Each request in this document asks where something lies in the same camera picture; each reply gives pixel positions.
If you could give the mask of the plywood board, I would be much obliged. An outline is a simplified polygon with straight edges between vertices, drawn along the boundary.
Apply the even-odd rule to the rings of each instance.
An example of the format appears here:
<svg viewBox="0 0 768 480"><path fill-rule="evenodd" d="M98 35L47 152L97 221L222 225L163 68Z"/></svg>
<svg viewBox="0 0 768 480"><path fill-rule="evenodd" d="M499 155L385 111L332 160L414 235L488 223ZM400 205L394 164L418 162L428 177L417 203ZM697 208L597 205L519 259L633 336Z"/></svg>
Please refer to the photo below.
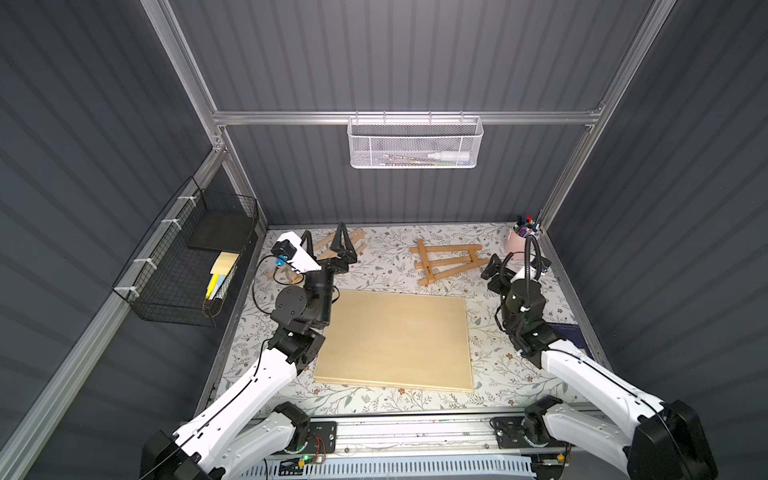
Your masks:
<svg viewBox="0 0 768 480"><path fill-rule="evenodd" d="M461 297L346 290L323 335L314 377L475 388Z"/></svg>
<svg viewBox="0 0 768 480"><path fill-rule="evenodd" d="M454 393L474 393L474 385L470 385L468 388L446 386L446 385L430 385L430 384L409 384L409 383L393 383L393 382L375 382L367 380L349 380L330 377L314 377L314 381L317 383L325 383L331 385L344 385L344 386L360 386L360 387L382 387L382 388L403 388L412 390L429 390L440 392L454 392Z"/></svg>

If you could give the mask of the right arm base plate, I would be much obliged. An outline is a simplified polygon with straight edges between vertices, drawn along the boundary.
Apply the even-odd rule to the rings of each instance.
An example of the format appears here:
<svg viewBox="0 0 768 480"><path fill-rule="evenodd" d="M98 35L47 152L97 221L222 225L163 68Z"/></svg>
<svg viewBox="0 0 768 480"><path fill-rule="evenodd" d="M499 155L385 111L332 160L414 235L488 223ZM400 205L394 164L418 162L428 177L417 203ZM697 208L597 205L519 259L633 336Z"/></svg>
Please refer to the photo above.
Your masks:
<svg viewBox="0 0 768 480"><path fill-rule="evenodd" d="M558 448L569 450L565 442L549 436L530 438L525 427L525 420L524 415L496 416L489 420L499 449Z"/></svg>

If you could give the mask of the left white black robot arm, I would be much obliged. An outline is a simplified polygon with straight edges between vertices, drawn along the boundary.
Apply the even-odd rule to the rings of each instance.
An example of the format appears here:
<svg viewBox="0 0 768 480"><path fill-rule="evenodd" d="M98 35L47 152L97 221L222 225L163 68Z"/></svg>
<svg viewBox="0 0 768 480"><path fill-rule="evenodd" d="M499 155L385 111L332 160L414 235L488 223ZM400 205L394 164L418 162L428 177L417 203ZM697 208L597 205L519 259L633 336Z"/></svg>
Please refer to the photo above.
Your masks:
<svg viewBox="0 0 768 480"><path fill-rule="evenodd" d="M142 449L143 479L234 479L270 455L297 451L307 441L310 417L284 402L258 425L250 423L283 387L316 358L325 341L334 301L334 278L358 260L345 224L330 244L334 255L319 259L310 232L282 234L275 259L304 277L277 295L269 317L277 325L255 363L214 403L175 432L150 437Z"/></svg>

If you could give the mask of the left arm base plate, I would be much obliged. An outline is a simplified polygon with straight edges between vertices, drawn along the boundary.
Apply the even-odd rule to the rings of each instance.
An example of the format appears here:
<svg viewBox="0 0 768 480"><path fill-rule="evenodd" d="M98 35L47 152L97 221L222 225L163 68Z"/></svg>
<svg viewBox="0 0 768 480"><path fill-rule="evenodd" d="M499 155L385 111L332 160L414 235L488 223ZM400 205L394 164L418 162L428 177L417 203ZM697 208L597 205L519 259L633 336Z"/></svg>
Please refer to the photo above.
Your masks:
<svg viewBox="0 0 768 480"><path fill-rule="evenodd" d="M319 455L335 452L338 439L338 423L311 420L303 430L298 430L289 446L283 450L290 455Z"/></svg>

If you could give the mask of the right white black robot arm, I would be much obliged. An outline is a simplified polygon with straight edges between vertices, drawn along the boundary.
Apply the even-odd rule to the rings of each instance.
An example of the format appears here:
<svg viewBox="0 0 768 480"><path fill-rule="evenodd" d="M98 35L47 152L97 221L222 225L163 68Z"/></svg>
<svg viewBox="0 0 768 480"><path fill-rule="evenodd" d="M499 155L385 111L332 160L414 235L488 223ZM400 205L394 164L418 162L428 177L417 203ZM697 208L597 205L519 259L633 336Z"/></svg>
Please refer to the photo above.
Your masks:
<svg viewBox="0 0 768 480"><path fill-rule="evenodd" d="M522 429L534 446L575 445L631 479L715 479L718 467L698 414L620 378L544 320L539 278L547 259L527 256L518 272L493 255L482 279L499 294L496 325L518 354L559 378L608 417L607 422L548 395L525 410Z"/></svg>

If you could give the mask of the wooden easel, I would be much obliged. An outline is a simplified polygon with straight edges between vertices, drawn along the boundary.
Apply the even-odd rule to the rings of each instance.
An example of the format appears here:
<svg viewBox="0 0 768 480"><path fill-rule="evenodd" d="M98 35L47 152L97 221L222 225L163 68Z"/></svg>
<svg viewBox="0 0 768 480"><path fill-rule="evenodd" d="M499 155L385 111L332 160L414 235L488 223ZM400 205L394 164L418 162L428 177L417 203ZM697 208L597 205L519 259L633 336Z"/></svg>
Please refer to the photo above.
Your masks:
<svg viewBox="0 0 768 480"><path fill-rule="evenodd" d="M366 237L366 232L362 229L354 230L350 235L350 240L353 242L354 248L358 255L362 254L365 245L362 243ZM336 257L337 254L330 249L331 242L334 238L334 234L331 233L323 239L314 242L314 254L317 260L323 260ZM270 279L275 280L280 284L300 284L303 281L303 275L293 269L290 265L285 264L279 267L275 267L271 273L268 274Z"/></svg>
<svg viewBox="0 0 768 480"><path fill-rule="evenodd" d="M409 248L412 254L418 256L414 269L423 272L422 278L418 280L418 284L422 287L485 267L489 258L480 256L482 250L483 246L480 244L429 246L422 239Z"/></svg>

